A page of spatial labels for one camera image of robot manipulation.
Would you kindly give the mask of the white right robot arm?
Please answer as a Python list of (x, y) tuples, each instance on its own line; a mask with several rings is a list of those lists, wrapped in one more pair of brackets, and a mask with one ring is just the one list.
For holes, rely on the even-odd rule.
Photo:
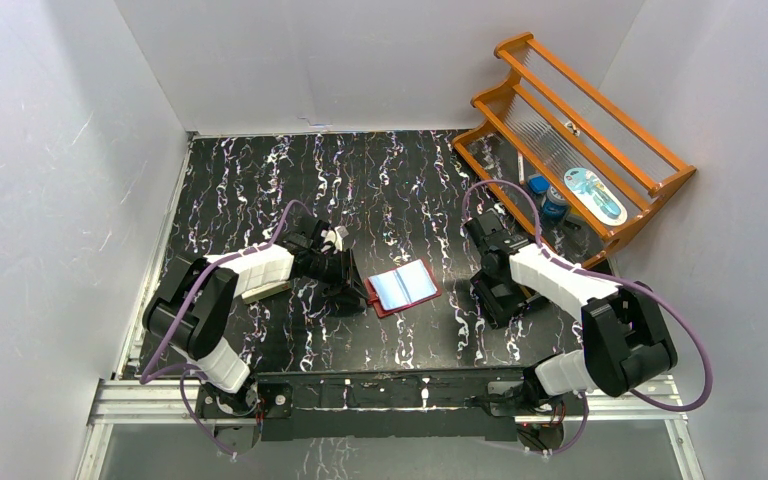
[(480, 255), (470, 283), (488, 322), (501, 326), (533, 302), (550, 302), (581, 323), (581, 346), (523, 371), (521, 384), (476, 403), (550, 413), (563, 396), (599, 389), (617, 397), (675, 367), (678, 354), (659, 305), (640, 284), (596, 278), (487, 212), (464, 228)]

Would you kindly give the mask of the orange wooden shelf rack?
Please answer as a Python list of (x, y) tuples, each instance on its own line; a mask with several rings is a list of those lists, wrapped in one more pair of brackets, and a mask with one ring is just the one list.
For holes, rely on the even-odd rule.
[[(653, 134), (542, 45), (531, 33), (495, 47), (509, 67), (497, 86), (476, 94), (472, 106), (481, 123), (457, 136), (452, 146), (480, 179), (490, 178), (471, 153), (473, 144), (495, 136), (525, 159), (525, 174), (544, 176), (571, 204), (602, 246), (595, 259), (625, 247), (695, 174)], [(624, 205), (627, 221), (601, 223), (565, 186), (564, 173), (586, 168), (598, 175)]]

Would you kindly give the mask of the small blue block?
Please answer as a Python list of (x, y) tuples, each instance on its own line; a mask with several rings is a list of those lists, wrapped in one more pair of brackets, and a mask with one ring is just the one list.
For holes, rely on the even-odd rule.
[(550, 188), (549, 181), (540, 174), (532, 174), (526, 179), (525, 185), (535, 195), (544, 195)]

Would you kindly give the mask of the white pen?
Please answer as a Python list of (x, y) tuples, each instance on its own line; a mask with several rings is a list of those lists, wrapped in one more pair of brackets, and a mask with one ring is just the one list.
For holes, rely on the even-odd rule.
[(517, 178), (520, 185), (523, 185), (526, 182), (525, 159), (520, 152), (517, 153)]

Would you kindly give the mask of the black plastic card box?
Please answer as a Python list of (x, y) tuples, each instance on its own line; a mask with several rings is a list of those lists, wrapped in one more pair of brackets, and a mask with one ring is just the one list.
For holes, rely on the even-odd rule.
[(486, 322), (494, 329), (507, 326), (529, 312), (539, 310), (548, 300), (528, 287), (502, 281), (479, 271), (470, 279)]

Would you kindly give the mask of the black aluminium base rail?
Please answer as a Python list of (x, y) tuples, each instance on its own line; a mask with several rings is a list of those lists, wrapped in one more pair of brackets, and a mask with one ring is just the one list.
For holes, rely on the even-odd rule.
[(644, 384), (644, 397), (567, 393), (527, 406), (519, 367), (261, 373), (234, 401), (195, 378), (101, 384), (91, 425), (194, 423), (222, 442), (234, 428), (255, 441), (310, 438), (474, 437), (548, 454), (580, 426), (682, 419), (673, 380)]

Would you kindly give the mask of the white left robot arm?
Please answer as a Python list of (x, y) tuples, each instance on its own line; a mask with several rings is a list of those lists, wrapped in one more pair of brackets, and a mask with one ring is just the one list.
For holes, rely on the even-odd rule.
[(250, 367), (224, 336), (236, 298), (299, 278), (323, 285), (323, 295), (340, 314), (366, 309), (368, 293), (346, 232), (302, 214), (273, 243), (225, 255), (178, 255), (142, 317), (143, 328), (172, 347), (194, 373), (220, 392), (235, 416), (254, 411), (259, 400)]

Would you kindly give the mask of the red card holder wallet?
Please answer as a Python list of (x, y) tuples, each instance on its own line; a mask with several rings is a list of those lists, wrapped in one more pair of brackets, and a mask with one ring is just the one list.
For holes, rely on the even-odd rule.
[(442, 289), (427, 260), (417, 259), (364, 280), (367, 305), (383, 319), (435, 299)]

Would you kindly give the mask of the beige rectangular remote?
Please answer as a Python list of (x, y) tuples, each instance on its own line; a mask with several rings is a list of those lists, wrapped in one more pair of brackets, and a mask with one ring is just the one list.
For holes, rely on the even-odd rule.
[(262, 285), (242, 293), (241, 298), (245, 304), (252, 304), (259, 302), (263, 299), (277, 295), (290, 288), (290, 282), (273, 282), (267, 285)]

